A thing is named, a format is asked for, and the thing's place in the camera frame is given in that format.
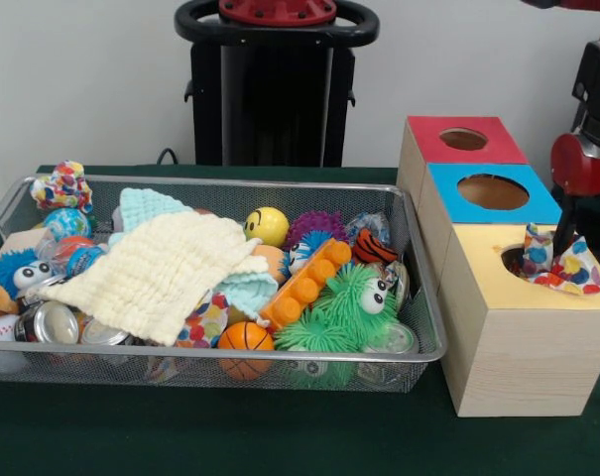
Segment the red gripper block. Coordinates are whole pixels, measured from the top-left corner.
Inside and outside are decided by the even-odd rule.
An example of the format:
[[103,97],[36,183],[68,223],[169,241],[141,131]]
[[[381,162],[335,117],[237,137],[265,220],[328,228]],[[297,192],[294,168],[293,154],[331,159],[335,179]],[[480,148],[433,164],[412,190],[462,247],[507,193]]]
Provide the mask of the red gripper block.
[[583,134],[562,134],[550,153],[551,176],[564,195],[561,215],[553,235],[553,256],[561,256],[575,232],[575,196],[600,194],[600,146]]

